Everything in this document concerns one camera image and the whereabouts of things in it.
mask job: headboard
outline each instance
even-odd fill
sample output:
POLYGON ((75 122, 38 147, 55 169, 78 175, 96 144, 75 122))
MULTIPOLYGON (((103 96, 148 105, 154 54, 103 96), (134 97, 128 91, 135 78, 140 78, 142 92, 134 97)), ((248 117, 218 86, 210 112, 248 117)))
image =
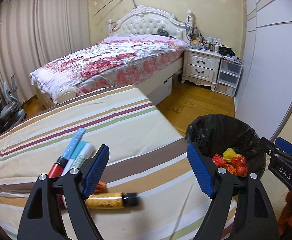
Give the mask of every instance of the headboard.
MULTIPOLYGON (((193 12, 187 11, 187 14, 192 16, 193 12)), ((119 33, 157 34, 158 29, 164 29, 170 36, 189 43, 184 22, 177 21, 174 14, 143 5, 138 5, 118 20, 116 26, 113 20, 108 20, 108 23, 109 36, 119 33)))

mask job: white bottle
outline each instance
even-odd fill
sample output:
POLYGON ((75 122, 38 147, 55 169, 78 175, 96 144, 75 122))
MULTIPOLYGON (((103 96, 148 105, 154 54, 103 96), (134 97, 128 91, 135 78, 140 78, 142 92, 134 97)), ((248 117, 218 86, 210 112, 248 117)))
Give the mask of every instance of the white bottle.
POLYGON ((219 52, 219 44, 218 43, 216 43, 216 45, 215 45, 215 52, 219 52))

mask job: wooden floor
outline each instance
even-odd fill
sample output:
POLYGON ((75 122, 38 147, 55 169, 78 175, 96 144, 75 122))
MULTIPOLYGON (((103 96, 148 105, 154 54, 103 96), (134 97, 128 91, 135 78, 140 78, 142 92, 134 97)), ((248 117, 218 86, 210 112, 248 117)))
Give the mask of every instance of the wooden floor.
MULTIPOLYGON (((235 113, 233 98, 212 92, 210 87, 198 87, 189 81, 173 85, 172 94, 157 107, 183 137, 188 125, 198 116, 226 114, 234 117, 235 113)), ((23 108, 27 113, 26 118, 44 110, 37 98, 30 100, 23 108)))

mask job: bed frame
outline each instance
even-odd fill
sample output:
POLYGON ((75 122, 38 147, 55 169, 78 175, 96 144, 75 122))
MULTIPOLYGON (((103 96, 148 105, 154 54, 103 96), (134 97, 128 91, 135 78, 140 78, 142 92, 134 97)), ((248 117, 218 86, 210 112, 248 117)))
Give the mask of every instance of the bed frame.
MULTIPOLYGON (((188 16, 192 16, 192 14, 192 11, 187 11, 188 16)), ((189 43, 184 22, 177 21, 171 13, 143 5, 137 6, 117 22, 109 20, 108 23, 109 36, 117 36, 121 33, 157 34, 158 29, 164 29, 170 36, 189 43)), ((138 84, 137 87, 148 96, 172 75, 181 72, 182 66, 183 59, 179 58, 149 79, 138 84)), ((65 88, 60 91, 58 103, 60 104, 75 98, 75 89, 65 88)), ((45 105, 47 108, 55 106, 51 98, 45 97, 38 89, 35 88, 35 90, 42 105, 45 105)))

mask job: trash bin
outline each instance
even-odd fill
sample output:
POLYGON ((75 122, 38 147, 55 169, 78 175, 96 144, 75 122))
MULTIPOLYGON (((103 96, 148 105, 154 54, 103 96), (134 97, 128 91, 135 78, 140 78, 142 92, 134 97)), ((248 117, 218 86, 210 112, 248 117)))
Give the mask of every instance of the trash bin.
POLYGON ((212 158, 232 148, 246 158, 248 172, 262 177, 266 154, 259 147, 259 137, 248 124, 222 114, 209 114, 196 118, 186 132, 186 141, 195 142, 200 152, 212 158))

